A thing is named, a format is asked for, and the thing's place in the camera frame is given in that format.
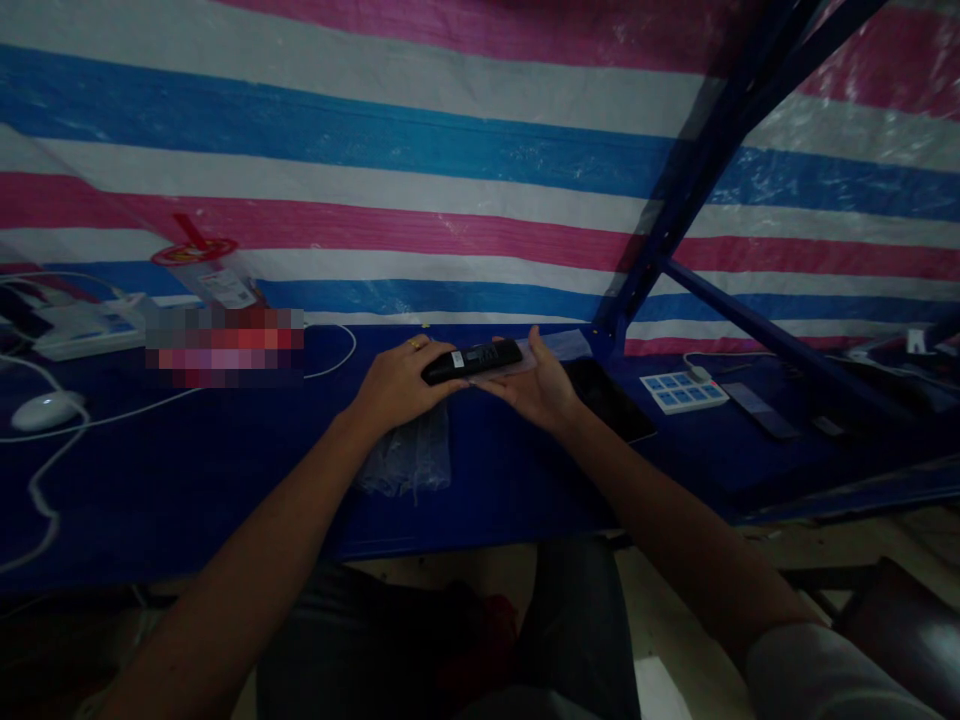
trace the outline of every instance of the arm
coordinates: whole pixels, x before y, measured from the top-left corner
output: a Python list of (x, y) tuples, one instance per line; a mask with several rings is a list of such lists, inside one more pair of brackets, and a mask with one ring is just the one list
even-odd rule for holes
[(557, 438), (596, 483), (640, 551), (738, 667), (767, 630), (819, 622), (763, 556), (580, 402), (536, 327), (530, 347), (535, 370), (480, 387)]
[(421, 335), (377, 356), (356, 399), (260, 503), (120, 675), (100, 718), (210, 717), (244, 678), (307, 580), (330, 522), (388, 430), (465, 387), (428, 387), (420, 371), (446, 343)]

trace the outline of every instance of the blue and white power strip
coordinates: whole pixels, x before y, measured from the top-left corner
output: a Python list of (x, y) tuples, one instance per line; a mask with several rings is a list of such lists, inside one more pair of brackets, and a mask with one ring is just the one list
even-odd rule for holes
[(706, 410), (730, 399), (713, 380), (698, 381), (685, 372), (647, 375), (640, 379), (666, 415)]

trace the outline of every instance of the pants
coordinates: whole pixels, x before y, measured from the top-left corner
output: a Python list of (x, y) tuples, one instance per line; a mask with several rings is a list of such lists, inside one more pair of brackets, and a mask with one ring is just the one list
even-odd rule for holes
[[(321, 563), (257, 669), (261, 720), (439, 717), (436, 669), (469, 649), (483, 606), (463, 583), (387, 585)], [(626, 606), (604, 538), (541, 543), (515, 683), (602, 720), (640, 720)]]

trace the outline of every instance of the computer mouse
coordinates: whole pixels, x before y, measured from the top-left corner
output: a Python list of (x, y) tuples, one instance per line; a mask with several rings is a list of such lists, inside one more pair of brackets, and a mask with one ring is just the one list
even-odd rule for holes
[(83, 395), (69, 390), (56, 391), (27, 400), (17, 408), (10, 424), (21, 432), (37, 432), (62, 425), (79, 413), (76, 405), (83, 405)]

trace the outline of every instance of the sleeve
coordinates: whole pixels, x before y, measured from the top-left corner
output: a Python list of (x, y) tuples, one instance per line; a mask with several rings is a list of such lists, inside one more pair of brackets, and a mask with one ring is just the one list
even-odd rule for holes
[(820, 625), (787, 625), (761, 637), (747, 654), (746, 678), (758, 720), (940, 717)]

